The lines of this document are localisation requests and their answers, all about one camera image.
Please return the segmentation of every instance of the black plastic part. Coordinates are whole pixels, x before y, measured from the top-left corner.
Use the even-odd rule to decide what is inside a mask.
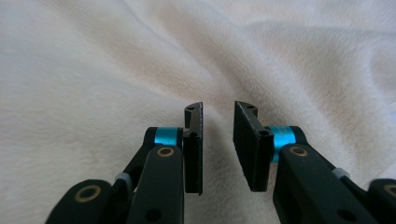
[[[183,128],[177,128],[177,147],[183,148]]]
[[[309,146],[308,141],[306,140],[305,134],[303,130],[298,126],[289,126],[294,133],[294,137],[296,138],[296,143],[301,145]]]
[[[149,152],[155,147],[155,133],[157,127],[147,128],[143,144],[136,152],[134,157],[123,170],[124,173],[129,174],[132,179],[134,189],[139,184],[140,176],[146,163]],[[106,210],[102,214],[101,223],[120,223],[124,222],[131,202],[128,200],[128,191],[125,182],[117,180],[111,187],[111,199],[106,205]]]
[[[103,180],[85,180],[76,184],[56,204],[46,223],[99,223],[109,199],[110,187]]]
[[[203,103],[184,109],[183,133],[184,178],[187,193],[203,192]]]
[[[266,191],[274,157],[274,135],[262,127],[257,115],[256,106],[235,101],[233,143],[250,190]]]
[[[292,147],[306,156],[292,153]],[[282,147],[273,200],[282,224],[377,223],[309,146]]]
[[[160,157],[157,151],[163,147],[172,148],[174,153]],[[183,223],[183,197],[181,149],[155,147],[148,154],[126,223]]]
[[[355,196],[355,198],[359,200],[361,204],[366,203],[367,192],[365,190],[361,189],[357,184],[355,184],[351,179],[349,179],[349,177],[345,175],[340,178],[340,181]]]
[[[379,223],[396,223],[396,180],[372,181],[367,192],[366,207]]]

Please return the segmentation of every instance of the white fleece fabric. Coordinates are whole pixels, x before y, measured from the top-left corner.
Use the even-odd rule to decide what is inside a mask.
[[[0,222],[43,223],[72,186],[114,183],[150,126],[204,102],[204,194],[185,223],[278,223],[249,191],[233,103],[300,126],[366,189],[396,178],[396,2],[0,1]]]

